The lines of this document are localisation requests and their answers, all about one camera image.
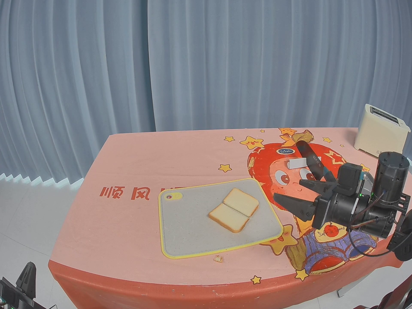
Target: white floor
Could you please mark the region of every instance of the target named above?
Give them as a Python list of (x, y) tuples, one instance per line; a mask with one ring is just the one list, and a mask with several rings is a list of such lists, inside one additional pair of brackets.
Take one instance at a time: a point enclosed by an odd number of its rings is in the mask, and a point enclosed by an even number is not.
[[(0, 176), (0, 278), (15, 283), (26, 263), (37, 267), (36, 302), (49, 308), (74, 309), (47, 267), (59, 230), (82, 180), (69, 185), (40, 178), (30, 182), (21, 177)], [(374, 306), (412, 274), (412, 260), (401, 269), (385, 267), (374, 271), (343, 297), (336, 292), (289, 309), (353, 309)]]

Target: table leg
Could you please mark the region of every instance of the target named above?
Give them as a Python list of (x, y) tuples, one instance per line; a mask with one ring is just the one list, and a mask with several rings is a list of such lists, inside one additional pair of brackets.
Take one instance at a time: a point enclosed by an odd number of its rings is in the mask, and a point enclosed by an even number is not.
[(361, 279), (358, 279), (357, 281), (354, 281), (353, 283), (350, 283), (339, 290), (337, 290), (337, 296), (342, 297), (344, 296), (348, 291), (353, 289), (356, 285), (358, 285), (361, 281), (363, 281), (366, 277), (368, 277), (370, 274), (366, 275), (365, 277), (362, 277)]

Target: cable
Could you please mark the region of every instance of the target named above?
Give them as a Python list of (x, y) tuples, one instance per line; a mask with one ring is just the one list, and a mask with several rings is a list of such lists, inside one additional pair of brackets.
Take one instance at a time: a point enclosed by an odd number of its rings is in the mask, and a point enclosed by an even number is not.
[(351, 224), (352, 224), (353, 222), (355, 222), (355, 221), (356, 221), (363, 213), (365, 213), (368, 209), (370, 209), (374, 204), (376, 204), (376, 203), (382, 198), (382, 196), (383, 196), (385, 193), (386, 193), (386, 191), (383, 190), (382, 193), (381, 193), (381, 195), (380, 195), (378, 198), (375, 198), (375, 200), (374, 200), (372, 203), (370, 203), (369, 206), (367, 206), (363, 211), (360, 211), (359, 213), (357, 213), (357, 214), (355, 215), (355, 217), (353, 218), (353, 220), (351, 220)]
[(369, 223), (372, 223), (372, 222), (376, 222), (376, 223), (377, 223), (378, 221), (381, 221), (381, 220), (387, 220), (389, 217), (390, 217), (390, 215), (384, 216), (384, 217), (382, 217), (382, 218), (376, 218), (376, 219), (372, 219), (372, 220), (367, 220), (367, 221), (364, 221), (364, 222), (358, 223), (358, 224), (352, 224), (352, 225), (351, 225), (351, 229), (357, 229), (357, 228), (359, 228), (359, 227), (362, 227), (363, 225), (366, 225), (366, 224), (369, 224)]
[(359, 250), (359, 249), (356, 247), (356, 245), (353, 243), (350, 226), (348, 227), (348, 233), (349, 233), (349, 240), (351, 241), (351, 244), (352, 244), (353, 248), (354, 248), (355, 250), (357, 250), (357, 251), (359, 252), (359, 254), (362, 254), (362, 255), (367, 256), (367, 257), (369, 257), (369, 258), (376, 258), (376, 257), (378, 257), (378, 256), (383, 256), (383, 255), (385, 255), (385, 254), (388, 254), (388, 253), (390, 253), (390, 252), (393, 252), (393, 251), (396, 250), (399, 246), (401, 246), (401, 245), (409, 238), (409, 236), (412, 234), (412, 232), (410, 232), (410, 234), (408, 234), (408, 235), (405, 237), (404, 240), (402, 240), (398, 245), (396, 245), (396, 246), (395, 246), (393, 249), (391, 249), (391, 250), (388, 250), (388, 251), (386, 251), (386, 252), (384, 252), (384, 253), (380, 253), (380, 254), (366, 254), (366, 253), (363, 253), (361, 250)]
[[(376, 203), (379, 201), (379, 199), (382, 198), (382, 196), (384, 195), (384, 193), (386, 193), (385, 190), (383, 190), (382, 193), (381, 193), (381, 195), (380, 195), (378, 198), (376, 198), (368, 207), (366, 207), (363, 211), (361, 211), (361, 212), (359, 212), (358, 214), (356, 214), (353, 219), (352, 219), (352, 216), (353, 216), (353, 215), (351, 215), (351, 218), (349, 219), (349, 221), (350, 221), (350, 222), (349, 222), (349, 225), (347, 226), (347, 227), (348, 227), (348, 233), (349, 233), (349, 240), (351, 241), (351, 244), (352, 244), (353, 248), (354, 248), (355, 250), (357, 250), (360, 254), (362, 254), (362, 255), (364, 255), (364, 256), (367, 256), (367, 257), (369, 257), (369, 258), (376, 258), (376, 257), (378, 257), (378, 256), (383, 256), (383, 255), (386, 255), (386, 254), (388, 254), (388, 253), (390, 253), (390, 252), (394, 252), (394, 250), (396, 250), (399, 246), (401, 246), (401, 245), (409, 238), (409, 236), (412, 234), (412, 232), (410, 232), (410, 234), (408, 234), (408, 235), (405, 237), (405, 239), (402, 240), (402, 241), (401, 241), (398, 245), (396, 245), (393, 249), (388, 250), (388, 251), (386, 251), (386, 252), (384, 252), (384, 253), (380, 253), (380, 254), (366, 254), (366, 253), (363, 253), (363, 252), (362, 252), (361, 250), (359, 250), (359, 249), (356, 247), (356, 245), (353, 243), (353, 239), (352, 239), (352, 235), (351, 235), (351, 228), (352, 228), (353, 226), (356, 226), (357, 224), (352, 225), (352, 223), (353, 223), (356, 219), (358, 219), (358, 217), (359, 217), (361, 214), (365, 213), (365, 212), (366, 212), (368, 209), (370, 209), (374, 204), (376, 204)], [(373, 222), (373, 221), (378, 221), (378, 219), (379, 219), (379, 218), (374, 219), (374, 220), (368, 220), (368, 221), (365, 221), (365, 222), (371, 223), (371, 222)]]

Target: gray cutting board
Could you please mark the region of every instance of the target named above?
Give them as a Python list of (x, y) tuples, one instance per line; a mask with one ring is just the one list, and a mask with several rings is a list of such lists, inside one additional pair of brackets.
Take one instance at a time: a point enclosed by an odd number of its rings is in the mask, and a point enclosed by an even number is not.
[[(233, 188), (255, 197), (259, 208), (239, 233), (208, 214)], [(181, 197), (177, 200), (167, 198)], [(260, 184), (252, 178), (192, 188), (165, 190), (159, 195), (162, 251), (172, 259), (217, 254), (257, 245), (281, 236), (283, 227)]]

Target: cartoon character print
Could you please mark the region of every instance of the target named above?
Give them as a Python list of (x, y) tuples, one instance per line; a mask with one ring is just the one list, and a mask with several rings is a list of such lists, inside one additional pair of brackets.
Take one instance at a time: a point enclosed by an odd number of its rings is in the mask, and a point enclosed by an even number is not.
[[(285, 210), (273, 200), (274, 193), (313, 201), (317, 193), (302, 187), (300, 180), (314, 180), (314, 176), (307, 166), (289, 168), (291, 159), (301, 158), (296, 142), (304, 140), (313, 141), (314, 137), (309, 130), (297, 133), (296, 130), (280, 129), (283, 143), (270, 143), (264, 147), (256, 148), (248, 159), (248, 170), (251, 177), (255, 178), (263, 188), (270, 202), (278, 209)], [(321, 158), (322, 163), (335, 177), (339, 167), (346, 160), (336, 151), (320, 144), (312, 143), (312, 150)], [(328, 222), (320, 230), (312, 228), (312, 221), (303, 222), (294, 217), (299, 238), (296, 242), (288, 238), (288, 242), (273, 241), (275, 255), (285, 252), (291, 265), (296, 270), (296, 278), (302, 281), (310, 274), (321, 274), (332, 271), (346, 262), (357, 260), (362, 255), (355, 250), (349, 240), (346, 228), (342, 225)], [(360, 231), (351, 232), (354, 244), (362, 251), (370, 253), (377, 246), (378, 238), (369, 236)]]

